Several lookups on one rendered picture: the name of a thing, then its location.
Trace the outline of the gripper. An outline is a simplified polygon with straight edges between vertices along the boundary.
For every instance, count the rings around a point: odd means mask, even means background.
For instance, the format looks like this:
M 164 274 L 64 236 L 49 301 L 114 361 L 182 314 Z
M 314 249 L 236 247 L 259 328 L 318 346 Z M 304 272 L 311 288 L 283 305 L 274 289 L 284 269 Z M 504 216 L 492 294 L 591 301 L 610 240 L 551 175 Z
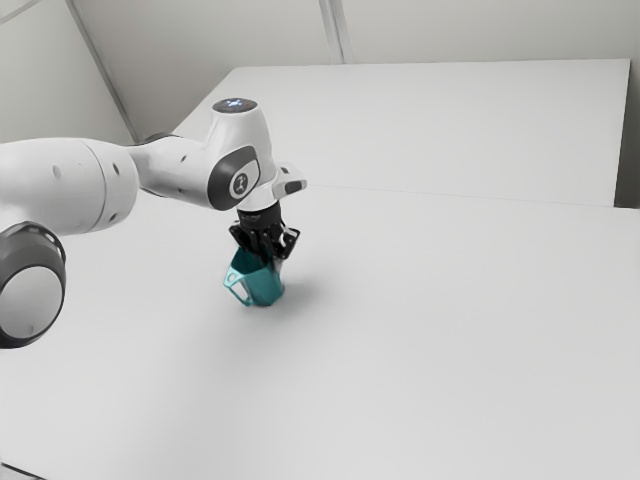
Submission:
M 237 215 L 238 224 L 231 225 L 229 232 L 238 246 L 247 252 L 260 253 L 260 238 L 267 233 L 271 263 L 274 271 L 280 273 L 301 234 L 298 229 L 283 227 L 280 202 L 256 211 L 238 209 Z

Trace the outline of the teal faceted mug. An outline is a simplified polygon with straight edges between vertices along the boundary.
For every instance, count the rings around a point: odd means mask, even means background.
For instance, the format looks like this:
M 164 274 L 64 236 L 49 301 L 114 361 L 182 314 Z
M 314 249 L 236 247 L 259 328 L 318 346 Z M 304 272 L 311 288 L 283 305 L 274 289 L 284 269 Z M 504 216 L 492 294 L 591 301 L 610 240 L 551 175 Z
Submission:
M 284 294 L 281 280 L 283 261 L 259 256 L 238 248 L 225 274 L 223 285 L 243 305 L 267 307 Z

